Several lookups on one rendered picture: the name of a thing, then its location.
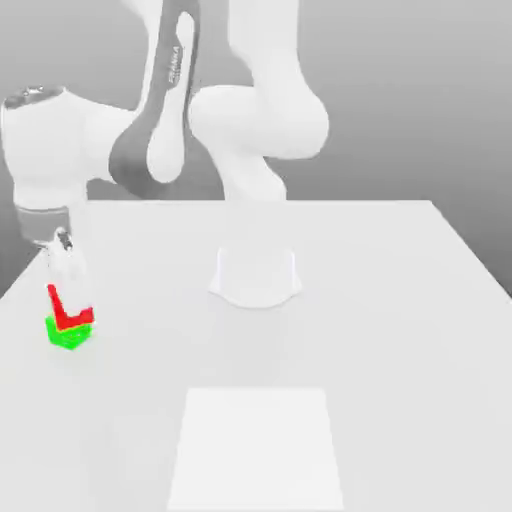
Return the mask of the small red cube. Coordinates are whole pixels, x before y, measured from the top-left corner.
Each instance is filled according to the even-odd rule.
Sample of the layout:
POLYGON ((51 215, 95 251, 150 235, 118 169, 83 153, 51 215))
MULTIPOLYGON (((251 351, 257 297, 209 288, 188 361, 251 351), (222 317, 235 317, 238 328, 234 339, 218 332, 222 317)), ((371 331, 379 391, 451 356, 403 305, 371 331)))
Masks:
POLYGON ((71 316, 65 311, 57 288, 53 284, 48 284, 47 291, 52 305, 56 326, 59 330, 66 330, 86 324, 91 325, 95 322, 94 310, 92 307, 83 309, 79 314, 71 316))

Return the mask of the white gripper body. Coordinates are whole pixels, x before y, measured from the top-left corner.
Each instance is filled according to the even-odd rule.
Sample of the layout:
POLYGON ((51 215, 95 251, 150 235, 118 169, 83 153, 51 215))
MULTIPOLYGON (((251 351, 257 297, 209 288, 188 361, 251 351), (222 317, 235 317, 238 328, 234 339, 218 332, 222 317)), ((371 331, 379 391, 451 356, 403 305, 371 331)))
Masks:
POLYGON ((87 265, 79 245, 51 242, 46 246, 49 282, 60 297, 88 297, 87 265))

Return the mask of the small green cube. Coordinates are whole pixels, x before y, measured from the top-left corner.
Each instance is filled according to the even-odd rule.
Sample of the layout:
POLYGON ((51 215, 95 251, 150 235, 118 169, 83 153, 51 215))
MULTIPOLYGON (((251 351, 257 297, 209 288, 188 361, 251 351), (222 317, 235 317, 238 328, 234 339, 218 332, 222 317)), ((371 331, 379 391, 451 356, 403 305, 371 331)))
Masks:
POLYGON ((53 316, 45 318, 45 325, 49 341, 68 350, 76 349, 87 341, 93 333, 92 324, 82 324, 77 327, 59 330, 53 316))

